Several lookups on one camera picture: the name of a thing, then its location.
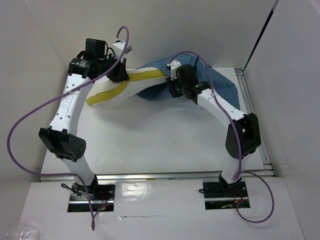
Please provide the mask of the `cream yellow foam pillow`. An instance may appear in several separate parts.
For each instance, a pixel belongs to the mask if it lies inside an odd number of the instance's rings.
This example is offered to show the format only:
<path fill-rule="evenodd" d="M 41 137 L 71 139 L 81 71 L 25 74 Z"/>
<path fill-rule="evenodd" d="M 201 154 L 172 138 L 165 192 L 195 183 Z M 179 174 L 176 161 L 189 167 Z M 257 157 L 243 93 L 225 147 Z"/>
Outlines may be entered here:
<path fill-rule="evenodd" d="M 129 79 L 120 83 L 107 77 L 97 80 L 87 95 L 86 104 L 91 108 L 109 108 L 149 87 L 165 83 L 167 78 L 155 67 L 128 69 L 127 74 Z"/>

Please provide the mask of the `blue fabric pillowcase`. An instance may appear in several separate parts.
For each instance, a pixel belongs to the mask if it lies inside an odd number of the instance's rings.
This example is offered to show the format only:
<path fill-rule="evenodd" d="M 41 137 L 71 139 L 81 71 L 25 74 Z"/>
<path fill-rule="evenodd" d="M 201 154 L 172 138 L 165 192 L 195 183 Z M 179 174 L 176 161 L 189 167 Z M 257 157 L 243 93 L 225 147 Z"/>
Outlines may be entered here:
<path fill-rule="evenodd" d="M 197 56 L 183 53 L 178 55 L 175 59 L 182 65 L 192 65 L 195 68 L 196 75 L 200 82 L 207 82 L 210 84 L 210 78 L 212 78 L 214 90 L 232 106 L 240 109 L 238 90 L 235 84 L 227 77 L 223 76 L 212 67 L 210 67 L 210 71 L 208 71 Z M 136 95 L 147 101 L 161 101 L 171 96 L 167 83 L 148 87 L 138 92 Z"/>

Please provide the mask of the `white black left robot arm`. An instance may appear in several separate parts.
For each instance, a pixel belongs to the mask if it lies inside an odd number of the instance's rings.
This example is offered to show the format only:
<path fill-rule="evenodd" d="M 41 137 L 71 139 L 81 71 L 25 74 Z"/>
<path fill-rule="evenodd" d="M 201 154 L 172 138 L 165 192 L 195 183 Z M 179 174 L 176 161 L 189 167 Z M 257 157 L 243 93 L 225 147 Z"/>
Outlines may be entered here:
<path fill-rule="evenodd" d="M 86 141 L 77 136 L 80 115 L 92 80 L 104 73 L 117 78 L 126 72 L 124 55 L 131 51 L 128 42 L 117 39 L 111 53 L 103 40 L 86 39 L 85 50 L 69 63 L 64 96 L 47 128 L 39 130 L 39 137 L 48 149 L 60 159 L 74 175 L 72 190 L 92 200 L 99 193 L 97 176 L 85 159 Z"/>

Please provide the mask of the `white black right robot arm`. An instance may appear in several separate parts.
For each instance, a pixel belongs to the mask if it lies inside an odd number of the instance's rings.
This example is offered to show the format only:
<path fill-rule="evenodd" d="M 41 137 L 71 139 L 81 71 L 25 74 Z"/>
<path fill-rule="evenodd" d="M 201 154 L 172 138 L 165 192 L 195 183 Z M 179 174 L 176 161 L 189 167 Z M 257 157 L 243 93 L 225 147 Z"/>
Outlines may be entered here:
<path fill-rule="evenodd" d="M 200 192 L 208 195 L 218 192 L 230 196 L 239 188 L 249 156 L 261 145 L 258 118 L 254 113 L 246 114 L 232 106 L 209 83 L 200 82 L 192 65 L 182 65 L 174 60 L 166 67 L 170 71 L 166 82 L 172 97 L 186 96 L 209 111 L 226 128 L 226 165 L 218 177 L 217 186 Z"/>

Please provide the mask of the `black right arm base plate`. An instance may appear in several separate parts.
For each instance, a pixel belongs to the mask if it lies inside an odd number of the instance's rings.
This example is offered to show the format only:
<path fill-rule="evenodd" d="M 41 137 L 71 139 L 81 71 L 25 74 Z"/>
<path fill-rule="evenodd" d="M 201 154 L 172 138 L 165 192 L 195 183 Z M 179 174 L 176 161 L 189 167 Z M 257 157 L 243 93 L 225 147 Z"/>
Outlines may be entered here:
<path fill-rule="evenodd" d="M 203 188 L 198 192 L 204 196 L 206 210 L 227 210 L 235 209 L 240 203 L 239 208 L 250 208 L 247 186 L 241 181 L 234 189 L 223 191 L 219 182 L 204 182 Z"/>

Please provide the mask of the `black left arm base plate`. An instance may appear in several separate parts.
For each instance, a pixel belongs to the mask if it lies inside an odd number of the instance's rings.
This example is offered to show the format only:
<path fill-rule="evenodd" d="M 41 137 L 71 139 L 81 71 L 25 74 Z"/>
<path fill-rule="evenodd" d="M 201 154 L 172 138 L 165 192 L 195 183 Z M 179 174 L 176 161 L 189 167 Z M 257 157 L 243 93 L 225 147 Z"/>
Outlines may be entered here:
<path fill-rule="evenodd" d="M 70 190 L 68 213 L 90 212 L 87 195 L 84 190 L 79 190 L 74 184 L 69 187 L 62 183 L 61 186 Z M 99 209 L 101 212 L 113 212 L 115 191 L 116 185 L 112 183 L 98 185 L 95 193 L 89 193 L 93 212 Z"/>

